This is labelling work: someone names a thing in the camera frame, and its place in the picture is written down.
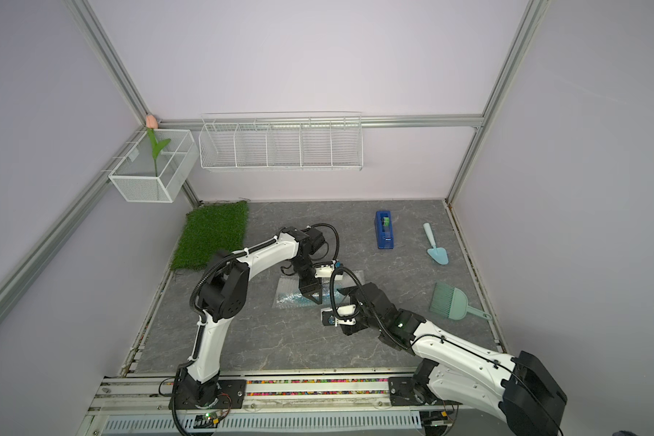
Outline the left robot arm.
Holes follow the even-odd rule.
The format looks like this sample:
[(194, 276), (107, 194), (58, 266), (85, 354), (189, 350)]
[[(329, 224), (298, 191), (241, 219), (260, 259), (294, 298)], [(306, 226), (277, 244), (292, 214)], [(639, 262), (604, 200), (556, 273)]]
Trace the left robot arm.
[(221, 396), (219, 387), (223, 345), (232, 319), (247, 300), (250, 281), (279, 263), (288, 262), (298, 278), (303, 298), (323, 302), (321, 263), (312, 258), (326, 244), (318, 225), (305, 229), (285, 227), (269, 240), (235, 252), (217, 252), (190, 296), (198, 314), (194, 349), (174, 376), (170, 408), (189, 401), (192, 408), (213, 407)]

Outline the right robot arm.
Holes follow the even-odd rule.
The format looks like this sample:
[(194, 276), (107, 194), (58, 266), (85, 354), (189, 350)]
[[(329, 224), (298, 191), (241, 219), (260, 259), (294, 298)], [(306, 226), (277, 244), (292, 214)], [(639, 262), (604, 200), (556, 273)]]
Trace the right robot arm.
[(486, 412), (516, 435), (560, 435), (568, 397), (541, 360), (485, 349), (446, 332), (421, 314), (395, 306), (374, 283), (332, 291), (326, 324), (352, 335), (367, 328), (382, 343), (421, 358), (412, 376), (426, 401), (453, 401)]

